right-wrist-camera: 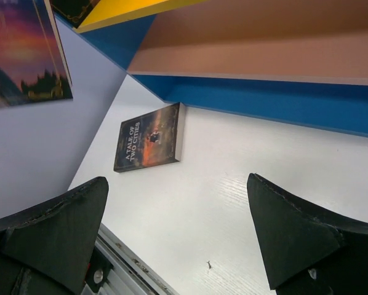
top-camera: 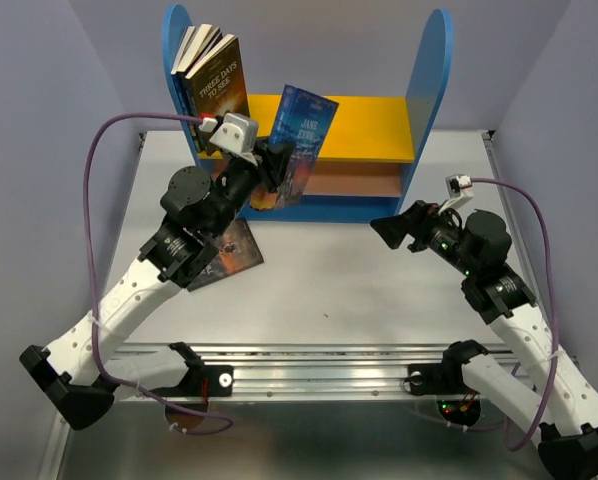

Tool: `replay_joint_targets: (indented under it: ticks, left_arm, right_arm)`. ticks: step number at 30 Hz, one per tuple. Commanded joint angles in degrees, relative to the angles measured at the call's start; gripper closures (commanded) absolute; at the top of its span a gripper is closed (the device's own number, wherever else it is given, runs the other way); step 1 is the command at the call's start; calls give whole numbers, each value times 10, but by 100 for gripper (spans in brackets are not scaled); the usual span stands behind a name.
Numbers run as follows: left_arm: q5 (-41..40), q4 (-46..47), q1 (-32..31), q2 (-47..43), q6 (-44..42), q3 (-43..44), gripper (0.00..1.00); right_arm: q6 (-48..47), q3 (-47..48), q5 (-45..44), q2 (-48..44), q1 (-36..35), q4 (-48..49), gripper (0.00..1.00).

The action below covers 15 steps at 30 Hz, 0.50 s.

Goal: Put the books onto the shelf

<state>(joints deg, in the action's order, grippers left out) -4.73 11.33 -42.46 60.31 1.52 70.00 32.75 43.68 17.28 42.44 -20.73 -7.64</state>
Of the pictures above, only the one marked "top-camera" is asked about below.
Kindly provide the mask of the Jane Eyre blue book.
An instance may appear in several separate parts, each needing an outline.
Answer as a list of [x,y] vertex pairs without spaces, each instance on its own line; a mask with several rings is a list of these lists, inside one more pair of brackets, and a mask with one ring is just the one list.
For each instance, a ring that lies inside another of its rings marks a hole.
[[277,192],[257,190],[251,197],[251,208],[270,211],[299,204],[338,106],[338,102],[304,89],[284,86],[269,143],[293,143],[295,148]]

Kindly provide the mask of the Three Days To See book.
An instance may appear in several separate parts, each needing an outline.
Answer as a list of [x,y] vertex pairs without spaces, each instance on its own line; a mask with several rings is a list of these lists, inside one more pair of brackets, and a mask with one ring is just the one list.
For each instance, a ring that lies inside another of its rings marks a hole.
[[239,40],[228,34],[196,60],[183,76],[193,116],[250,116]]

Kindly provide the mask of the A Tale Of Two Cities book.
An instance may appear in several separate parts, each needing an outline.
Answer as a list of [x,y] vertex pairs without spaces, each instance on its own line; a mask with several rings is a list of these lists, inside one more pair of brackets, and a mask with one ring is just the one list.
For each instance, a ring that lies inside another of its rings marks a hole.
[[194,291],[264,262],[260,248],[245,219],[236,219],[215,242],[217,256],[188,286]]

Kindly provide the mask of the Nineteen Eighty-Four book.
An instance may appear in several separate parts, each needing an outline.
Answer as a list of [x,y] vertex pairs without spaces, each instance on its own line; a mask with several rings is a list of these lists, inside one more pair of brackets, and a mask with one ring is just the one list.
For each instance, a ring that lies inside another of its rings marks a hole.
[[186,75],[223,37],[223,33],[218,26],[201,24],[195,27],[194,38],[180,64],[180,80],[188,97],[191,116],[197,116],[198,113],[194,101],[192,83],[186,79]]

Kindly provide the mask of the green cover book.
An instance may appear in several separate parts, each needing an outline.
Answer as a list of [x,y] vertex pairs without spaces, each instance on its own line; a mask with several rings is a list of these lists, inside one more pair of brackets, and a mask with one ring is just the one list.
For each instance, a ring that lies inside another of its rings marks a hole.
[[191,113],[190,113],[190,107],[189,107],[189,103],[188,103],[188,97],[187,97],[185,88],[183,87],[182,81],[180,80],[180,73],[181,73],[180,64],[181,64],[181,61],[183,60],[185,54],[187,53],[187,51],[190,47],[190,44],[194,38],[195,30],[196,30],[195,26],[188,26],[187,29],[185,30],[184,35],[183,35],[182,40],[179,45],[179,49],[175,56],[172,69],[171,69],[171,78],[173,80],[175,90],[177,92],[178,100],[181,105],[182,114],[187,115],[187,116],[191,116]]

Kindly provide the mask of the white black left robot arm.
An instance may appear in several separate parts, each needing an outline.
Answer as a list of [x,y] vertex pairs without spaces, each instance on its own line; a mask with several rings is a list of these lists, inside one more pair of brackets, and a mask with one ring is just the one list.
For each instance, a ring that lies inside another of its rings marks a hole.
[[160,200],[165,216],[159,229],[122,278],[61,337],[24,350],[21,364],[72,429],[92,426],[115,402],[136,393],[181,413],[188,410],[173,403],[175,397],[228,394],[219,372],[184,342],[136,359],[116,360],[113,355],[218,256],[219,237],[254,191],[277,190],[293,150],[292,143],[271,145],[259,138],[253,162],[231,154],[217,177],[196,166],[177,170]]

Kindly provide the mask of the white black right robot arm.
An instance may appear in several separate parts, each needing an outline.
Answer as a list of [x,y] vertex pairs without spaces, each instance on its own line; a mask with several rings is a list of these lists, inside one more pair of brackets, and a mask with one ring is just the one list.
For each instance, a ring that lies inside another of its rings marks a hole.
[[391,249],[406,237],[409,251],[430,250],[463,274],[470,307],[515,355],[531,384],[503,369],[475,340],[457,341],[435,364],[409,367],[408,393],[454,395],[475,391],[521,429],[531,431],[540,460],[555,479],[598,475],[598,392],[553,342],[536,297],[507,263],[512,239],[505,221],[476,210],[461,218],[452,209],[415,202],[405,212],[374,219],[371,228]]

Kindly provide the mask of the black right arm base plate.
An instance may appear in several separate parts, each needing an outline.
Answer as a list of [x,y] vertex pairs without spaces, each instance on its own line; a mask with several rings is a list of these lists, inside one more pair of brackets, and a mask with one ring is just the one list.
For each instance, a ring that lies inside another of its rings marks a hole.
[[413,396],[436,396],[443,399],[463,396],[470,391],[460,374],[447,373],[440,363],[409,365],[402,387]]

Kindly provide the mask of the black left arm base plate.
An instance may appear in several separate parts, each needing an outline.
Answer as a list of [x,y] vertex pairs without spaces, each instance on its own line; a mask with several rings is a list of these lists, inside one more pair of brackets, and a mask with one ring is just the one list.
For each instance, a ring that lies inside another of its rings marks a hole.
[[152,389],[152,392],[164,398],[224,398],[232,395],[233,380],[232,365],[205,365],[187,373],[178,385]]

